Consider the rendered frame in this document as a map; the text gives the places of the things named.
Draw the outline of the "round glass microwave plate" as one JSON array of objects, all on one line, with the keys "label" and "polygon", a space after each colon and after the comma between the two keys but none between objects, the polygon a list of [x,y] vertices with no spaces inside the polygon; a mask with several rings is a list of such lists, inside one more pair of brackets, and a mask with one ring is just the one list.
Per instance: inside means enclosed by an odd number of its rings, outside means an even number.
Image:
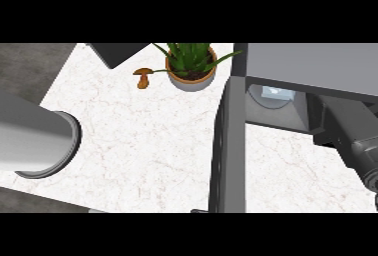
[{"label": "round glass microwave plate", "polygon": [[267,109],[282,108],[291,101],[269,99],[261,96],[263,85],[251,85],[248,88],[248,93],[251,98],[256,100],[260,106]]}]

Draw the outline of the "dark grey angular appliance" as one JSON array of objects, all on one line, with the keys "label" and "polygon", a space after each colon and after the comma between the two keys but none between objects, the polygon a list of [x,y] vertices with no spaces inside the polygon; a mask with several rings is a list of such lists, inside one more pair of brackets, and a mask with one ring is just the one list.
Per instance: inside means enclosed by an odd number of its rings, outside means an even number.
[{"label": "dark grey angular appliance", "polygon": [[148,46],[148,43],[87,43],[102,62],[114,69]]}]

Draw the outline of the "pale blue milk carton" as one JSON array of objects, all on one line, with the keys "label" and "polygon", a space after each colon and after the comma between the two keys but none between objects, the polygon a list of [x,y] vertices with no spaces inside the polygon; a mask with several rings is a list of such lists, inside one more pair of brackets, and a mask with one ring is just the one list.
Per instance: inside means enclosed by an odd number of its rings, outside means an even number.
[{"label": "pale blue milk carton", "polygon": [[288,89],[264,86],[261,96],[269,99],[292,101],[295,97],[295,92]]}]

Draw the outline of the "green plant in pot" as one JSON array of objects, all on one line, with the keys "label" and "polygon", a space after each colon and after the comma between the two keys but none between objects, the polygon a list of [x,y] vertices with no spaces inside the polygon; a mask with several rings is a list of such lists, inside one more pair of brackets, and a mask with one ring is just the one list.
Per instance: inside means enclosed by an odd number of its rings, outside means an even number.
[{"label": "green plant in pot", "polygon": [[204,90],[214,80],[217,65],[242,53],[236,51],[217,57],[210,43],[168,43],[167,50],[157,43],[154,46],[165,55],[162,72],[168,74],[176,88],[185,92]]}]

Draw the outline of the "brown mushroom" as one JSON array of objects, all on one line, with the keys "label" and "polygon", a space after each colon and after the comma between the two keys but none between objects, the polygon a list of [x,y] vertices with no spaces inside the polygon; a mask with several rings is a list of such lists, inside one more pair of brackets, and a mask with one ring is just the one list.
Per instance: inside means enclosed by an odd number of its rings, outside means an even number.
[{"label": "brown mushroom", "polygon": [[148,75],[154,73],[154,70],[149,68],[139,68],[133,74],[140,76],[139,82],[137,82],[137,88],[146,89],[149,85]]}]

